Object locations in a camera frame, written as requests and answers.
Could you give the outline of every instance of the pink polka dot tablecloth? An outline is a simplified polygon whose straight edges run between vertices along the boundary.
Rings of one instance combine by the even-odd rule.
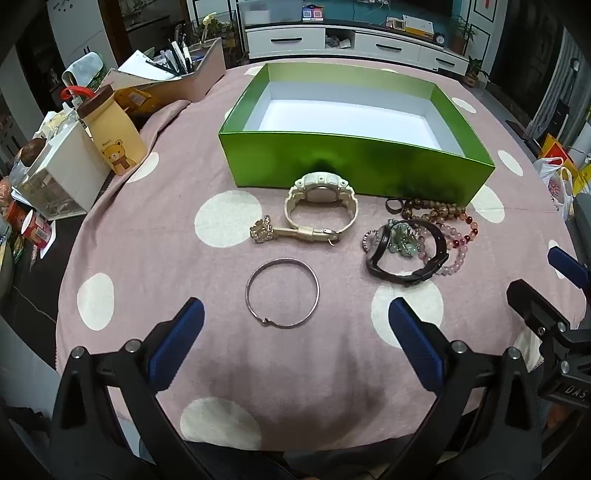
[[[471,124],[496,170],[467,207],[479,235],[461,270],[410,288],[370,276],[361,239],[391,217],[377,197],[358,197],[358,220],[334,248],[290,238],[255,245],[249,227],[263,214],[286,226],[287,192],[239,189],[232,180],[217,132],[260,67],[232,69],[201,102],[176,102],[150,119],[142,131],[150,154],[117,177],[87,215],[61,285],[58,371],[75,346],[117,350],[197,297],[205,326],[171,387],[157,395],[178,432],[240,449],[334,449],[412,433],[433,403],[388,326],[392,299],[405,297],[419,317],[474,351],[500,354],[518,345],[529,369],[540,357],[507,305],[511,281],[523,278],[578,325],[584,297],[546,260],[553,245],[574,255],[564,222],[519,145],[470,92],[405,66],[307,61],[437,83]],[[298,207],[294,216],[334,229],[348,221],[345,209],[322,206]],[[468,233],[464,223],[455,226]],[[320,282],[316,311],[293,330],[262,326],[244,301],[252,272],[278,257],[308,263]],[[399,255],[387,261],[395,271],[418,267]],[[307,313],[314,295],[305,272],[276,266],[255,281],[252,303],[261,315],[290,323]],[[118,415],[129,418],[120,393],[112,397]]]

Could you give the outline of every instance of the alarm clock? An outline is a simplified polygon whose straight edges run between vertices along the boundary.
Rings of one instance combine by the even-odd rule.
[[[443,44],[445,43],[445,35],[443,33],[436,33],[433,36],[433,41],[437,44],[437,45],[441,45],[443,46]]]

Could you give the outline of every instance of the potted plant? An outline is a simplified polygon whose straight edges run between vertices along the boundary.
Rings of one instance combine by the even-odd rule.
[[[473,59],[468,57],[468,68],[463,78],[463,84],[473,88],[478,83],[478,74],[482,73],[486,78],[489,77],[488,73],[482,70],[482,59]]]
[[[448,28],[451,36],[450,50],[458,55],[464,55],[466,45],[470,40],[474,40],[478,32],[472,25],[468,25],[468,22],[460,15],[454,15],[450,18]]]

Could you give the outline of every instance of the bear illustration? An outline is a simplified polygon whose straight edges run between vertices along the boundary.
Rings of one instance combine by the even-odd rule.
[[[107,162],[111,164],[111,168],[117,175],[123,175],[127,169],[136,165],[131,158],[125,156],[125,149],[121,140],[117,140],[113,145],[109,145],[101,153]]]

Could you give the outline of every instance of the white storage box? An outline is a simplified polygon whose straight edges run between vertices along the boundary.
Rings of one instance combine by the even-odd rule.
[[[76,122],[46,143],[16,186],[46,219],[89,212],[111,169]]]

